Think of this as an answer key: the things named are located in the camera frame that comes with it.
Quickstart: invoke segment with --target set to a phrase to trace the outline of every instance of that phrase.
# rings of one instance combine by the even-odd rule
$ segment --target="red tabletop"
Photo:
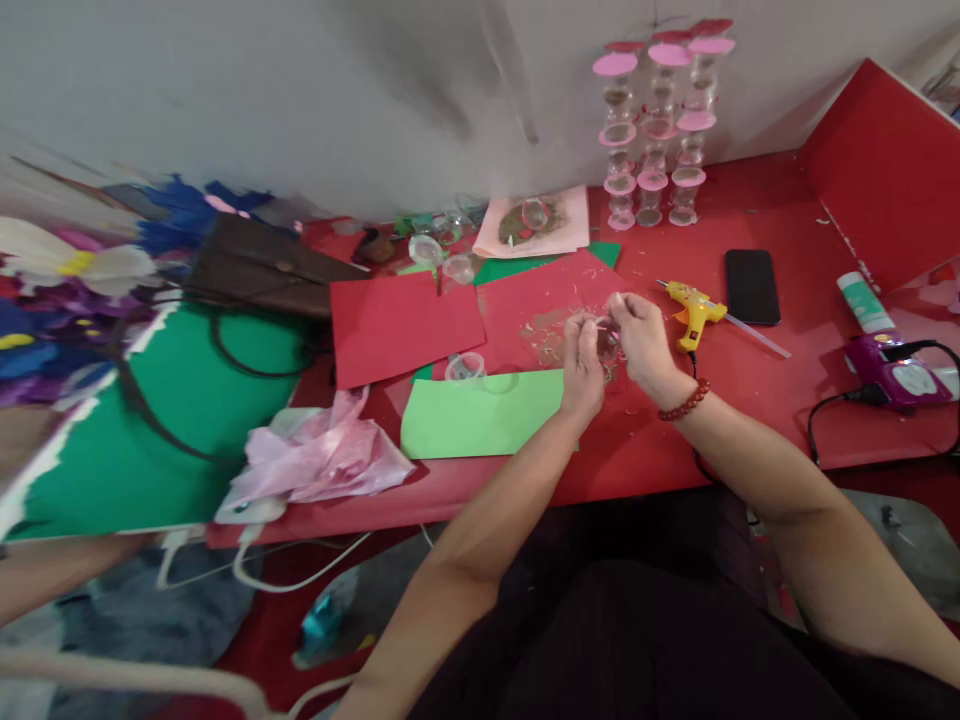
[[[699,372],[713,390],[743,412],[807,447],[806,419],[820,399],[857,387],[842,346],[859,327],[836,279],[857,269],[836,229],[800,174],[792,153],[779,153],[707,168],[697,197],[701,220],[679,228],[664,223],[615,232],[607,226],[606,195],[590,192],[591,239],[623,245],[616,271],[634,292],[656,302],[669,318],[681,308],[656,284],[677,280],[725,301],[724,253],[762,248],[773,257],[783,321],[763,328],[793,353],[767,350],[732,324],[708,325],[698,350]],[[917,300],[914,291],[886,296],[906,339],[934,337],[960,347],[960,330],[945,308]],[[684,327],[668,320],[672,339]],[[688,360],[677,355],[680,367]],[[931,355],[936,364],[949,361]],[[293,404],[329,406],[329,366],[304,377]],[[411,391],[410,374],[378,383],[365,418],[376,420],[399,445],[400,420]],[[852,403],[818,414],[817,444],[825,468],[929,455],[947,447],[957,432],[956,405],[923,408],[913,418]],[[504,457],[427,460],[401,487],[380,495],[292,504],[268,525],[259,542],[278,542],[448,520],[506,460]],[[690,446],[630,384],[608,395],[601,414],[580,441],[560,480],[553,504],[664,492],[705,484]],[[211,525],[211,546],[237,544],[239,529]]]

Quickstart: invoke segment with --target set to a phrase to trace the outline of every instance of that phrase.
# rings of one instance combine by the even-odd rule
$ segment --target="black phone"
[[[727,251],[727,307],[737,320],[753,325],[780,322],[773,259],[766,250]]]

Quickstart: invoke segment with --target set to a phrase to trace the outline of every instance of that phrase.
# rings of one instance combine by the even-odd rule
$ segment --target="finger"
[[[646,320],[651,315],[660,314],[660,308],[646,298],[633,293],[624,293],[623,302],[629,308],[630,314],[640,320]]]
[[[580,333],[583,330],[584,321],[581,313],[567,318],[567,321],[563,324],[564,367],[575,367],[577,364],[577,346],[580,342]]]
[[[610,296],[610,299],[607,300],[607,310],[610,313],[610,317],[621,327],[631,318],[630,310],[627,308],[627,304],[623,300],[623,295],[620,293],[614,293]]]
[[[577,349],[580,363],[587,367],[600,364],[600,359],[597,357],[597,323],[593,318],[588,318],[583,323]]]

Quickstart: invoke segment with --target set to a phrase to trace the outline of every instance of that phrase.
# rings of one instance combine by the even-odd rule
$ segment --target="white paper flower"
[[[33,223],[10,217],[0,217],[0,253],[10,256],[0,272],[18,276],[24,295],[32,295],[35,287],[54,287],[76,277],[99,295],[120,298],[138,285],[154,284],[156,273],[153,259],[140,248],[77,250]]]

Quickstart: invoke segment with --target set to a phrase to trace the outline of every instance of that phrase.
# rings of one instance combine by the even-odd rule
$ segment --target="purple device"
[[[896,330],[881,330],[855,338],[843,352],[850,369],[863,385],[877,383],[883,388],[889,398],[883,407],[909,412],[918,405],[953,400],[953,393],[923,360],[917,357],[900,361],[886,359],[884,349],[902,344],[903,339]]]

